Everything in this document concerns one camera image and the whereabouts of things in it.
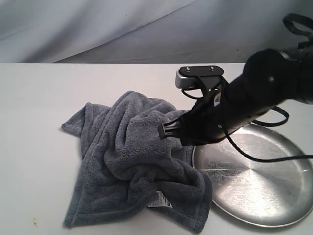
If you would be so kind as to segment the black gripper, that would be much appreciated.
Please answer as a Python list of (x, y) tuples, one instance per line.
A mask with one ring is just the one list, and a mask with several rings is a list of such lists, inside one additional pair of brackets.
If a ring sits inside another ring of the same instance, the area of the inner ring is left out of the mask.
[(193, 108), (180, 118), (161, 124), (160, 139), (179, 138), (185, 146), (221, 142), (232, 134), (232, 126), (227, 123), (226, 107), (224, 90), (210, 90), (198, 97)]

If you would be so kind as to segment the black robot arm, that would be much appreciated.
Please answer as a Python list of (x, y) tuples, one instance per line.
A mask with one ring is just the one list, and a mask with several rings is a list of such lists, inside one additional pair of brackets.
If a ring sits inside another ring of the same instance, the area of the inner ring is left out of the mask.
[(242, 74), (232, 82), (218, 66), (181, 67), (176, 87), (201, 90), (193, 108), (158, 128), (161, 139), (179, 138), (182, 145), (218, 143), (285, 100), (313, 102), (313, 21), (288, 14), (289, 32), (307, 37), (297, 47), (265, 49), (248, 58)]

